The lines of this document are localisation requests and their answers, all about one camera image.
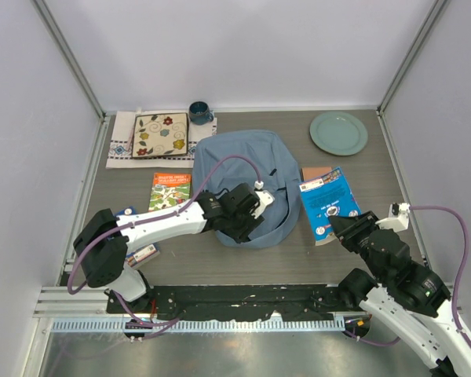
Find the blue paperback book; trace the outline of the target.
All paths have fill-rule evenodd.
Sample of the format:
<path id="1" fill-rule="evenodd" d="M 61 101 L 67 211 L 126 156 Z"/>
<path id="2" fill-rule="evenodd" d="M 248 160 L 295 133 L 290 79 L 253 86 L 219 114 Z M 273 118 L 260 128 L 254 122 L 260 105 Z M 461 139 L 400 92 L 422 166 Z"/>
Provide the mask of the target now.
<path id="1" fill-rule="evenodd" d="M 355 217 L 362 213 L 340 167 L 298 186 L 316 246 L 331 242 L 335 235 L 330 216 Z"/>

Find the blue fabric backpack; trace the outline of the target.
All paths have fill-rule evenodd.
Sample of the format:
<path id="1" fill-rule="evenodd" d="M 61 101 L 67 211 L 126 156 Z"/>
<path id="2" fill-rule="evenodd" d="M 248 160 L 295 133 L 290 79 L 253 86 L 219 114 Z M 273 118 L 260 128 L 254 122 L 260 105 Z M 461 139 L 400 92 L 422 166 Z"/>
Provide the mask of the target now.
<path id="1" fill-rule="evenodd" d="M 301 180 L 299 166 L 281 138 L 268 130 L 240 130 L 216 134 L 217 151 L 234 159 L 223 162 L 210 180 L 203 185 L 208 173 L 213 171 L 217 161 L 209 170 L 199 164 L 192 170 L 192 188 L 199 186 L 213 194 L 224 189 L 232 190 L 241 183 L 254 187 L 258 169 L 264 190 L 275 198 L 274 203 L 263 213 L 264 221 L 251 234 L 250 242 L 236 243 L 230 236 L 217 231 L 216 237 L 227 247 L 262 249 L 281 243 L 294 229 L 301 211 L 298 184 Z M 249 162 L 239 159 L 248 158 Z"/>

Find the orange treehouse book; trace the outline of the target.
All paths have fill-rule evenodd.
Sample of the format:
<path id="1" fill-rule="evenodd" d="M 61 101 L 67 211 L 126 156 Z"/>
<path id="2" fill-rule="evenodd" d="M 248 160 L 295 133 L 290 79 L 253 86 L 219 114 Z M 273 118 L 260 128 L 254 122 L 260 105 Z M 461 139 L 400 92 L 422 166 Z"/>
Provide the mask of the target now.
<path id="1" fill-rule="evenodd" d="M 190 174 L 154 173 L 148 211 L 174 207 L 191 196 Z"/>

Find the blue cartoon book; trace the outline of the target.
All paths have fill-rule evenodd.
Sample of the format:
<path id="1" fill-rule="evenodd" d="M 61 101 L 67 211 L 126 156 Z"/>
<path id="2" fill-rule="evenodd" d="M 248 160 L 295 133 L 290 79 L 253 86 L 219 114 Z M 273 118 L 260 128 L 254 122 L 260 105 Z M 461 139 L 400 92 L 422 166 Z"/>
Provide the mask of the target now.
<path id="1" fill-rule="evenodd" d="M 115 212 L 115 216 L 124 216 L 124 215 L 135 215 L 137 214 L 136 209 L 133 206 L 126 207 L 122 210 Z M 134 268 L 138 265 L 145 263 L 160 254 L 159 249 L 156 245 L 149 244 L 148 246 L 141 247 L 135 251 L 128 251 L 126 255 L 127 264 Z"/>

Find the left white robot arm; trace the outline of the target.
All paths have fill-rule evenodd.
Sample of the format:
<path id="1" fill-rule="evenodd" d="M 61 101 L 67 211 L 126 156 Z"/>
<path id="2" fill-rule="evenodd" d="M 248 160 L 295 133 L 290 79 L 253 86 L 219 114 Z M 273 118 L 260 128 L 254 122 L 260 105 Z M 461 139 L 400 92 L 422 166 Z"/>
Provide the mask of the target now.
<path id="1" fill-rule="evenodd" d="M 221 196 L 198 192 L 184 203 L 154 212 L 115 216 L 109 209 L 100 210 L 75 239 L 77 258 L 72 270 L 82 270 L 86 286 L 107 287 L 131 311 L 143 313 L 150 307 L 152 295 L 146 279 L 129 266 L 129 253 L 211 230 L 245 243 L 273 202 L 273 195 L 258 181 L 254 186 L 239 184 Z"/>

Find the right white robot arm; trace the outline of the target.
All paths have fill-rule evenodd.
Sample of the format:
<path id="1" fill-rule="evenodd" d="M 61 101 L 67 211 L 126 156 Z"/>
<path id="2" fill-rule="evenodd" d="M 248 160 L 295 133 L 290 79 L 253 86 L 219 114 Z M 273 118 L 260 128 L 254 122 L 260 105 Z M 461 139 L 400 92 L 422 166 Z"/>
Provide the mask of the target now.
<path id="1" fill-rule="evenodd" d="M 432 375 L 471 376 L 471 331 L 458 312 L 459 283 L 447 288 L 435 272 L 411 259 L 410 248 L 398 236 L 414 209 L 394 203 L 383 219 L 372 212 L 330 216 L 341 245 L 368 268 L 354 269 L 341 281 L 339 301 L 380 320 Z"/>

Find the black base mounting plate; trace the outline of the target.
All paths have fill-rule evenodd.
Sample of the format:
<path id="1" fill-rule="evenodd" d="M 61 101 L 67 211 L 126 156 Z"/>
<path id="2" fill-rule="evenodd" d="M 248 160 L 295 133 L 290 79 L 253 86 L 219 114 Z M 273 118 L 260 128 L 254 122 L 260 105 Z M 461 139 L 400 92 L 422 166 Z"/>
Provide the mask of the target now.
<path id="1" fill-rule="evenodd" d="M 326 284 L 155 286 L 127 306 L 159 320 L 223 322 L 266 321 L 274 312 L 285 321 L 329 320 L 336 312 L 361 310 Z"/>

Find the teal round plate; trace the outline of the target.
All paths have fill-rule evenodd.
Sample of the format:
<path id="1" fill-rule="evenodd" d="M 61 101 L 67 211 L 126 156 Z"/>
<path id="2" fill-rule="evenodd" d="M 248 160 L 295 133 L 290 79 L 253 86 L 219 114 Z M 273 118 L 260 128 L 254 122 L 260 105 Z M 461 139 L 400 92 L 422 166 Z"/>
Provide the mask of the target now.
<path id="1" fill-rule="evenodd" d="M 364 124 L 347 112 L 324 112 L 311 122 L 309 135 L 321 150 L 335 156 L 353 156 L 368 142 Z"/>

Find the dark blue ceramic mug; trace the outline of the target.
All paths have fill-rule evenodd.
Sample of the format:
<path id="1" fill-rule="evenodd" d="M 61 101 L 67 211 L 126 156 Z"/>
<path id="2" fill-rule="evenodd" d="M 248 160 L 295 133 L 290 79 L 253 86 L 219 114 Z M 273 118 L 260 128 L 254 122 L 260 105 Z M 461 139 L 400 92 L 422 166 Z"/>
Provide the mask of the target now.
<path id="1" fill-rule="evenodd" d="M 204 101 L 196 101 L 189 106 L 188 117 L 195 125 L 204 125 L 214 120 L 214 114 Z"/>

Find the floral square tile plate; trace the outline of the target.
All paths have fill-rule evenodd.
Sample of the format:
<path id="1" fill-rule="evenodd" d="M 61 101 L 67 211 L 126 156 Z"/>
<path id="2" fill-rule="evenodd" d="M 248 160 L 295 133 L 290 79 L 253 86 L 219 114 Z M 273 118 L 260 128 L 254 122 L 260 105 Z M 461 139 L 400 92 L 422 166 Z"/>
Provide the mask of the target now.
<path id="1" fill-rule="evenodd" d="M 186 156 L 188 116 L 186 113 L 137 115 L 133 128 L 133 159 Z"/>

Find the white patterned cloth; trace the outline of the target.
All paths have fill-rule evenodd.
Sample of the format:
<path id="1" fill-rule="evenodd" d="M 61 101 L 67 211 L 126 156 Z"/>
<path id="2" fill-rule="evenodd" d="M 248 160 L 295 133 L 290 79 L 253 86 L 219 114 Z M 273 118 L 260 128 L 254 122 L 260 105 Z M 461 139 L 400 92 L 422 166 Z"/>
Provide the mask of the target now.
<path id="1" fill-rule="evenodd" d="M 224 152 L 217 151 L 217 120 L 204 125 L 195 125 L 188 117 L 188 152 L 186 156 L 133 159 L 131 156 L 133 128 L 137 115 L 186 113 L 183 111 L 117 112 L 108 152 L 107 168 L 193 168 L 206 164 L 210 170 L 217 161 L 224 158 Z"/>

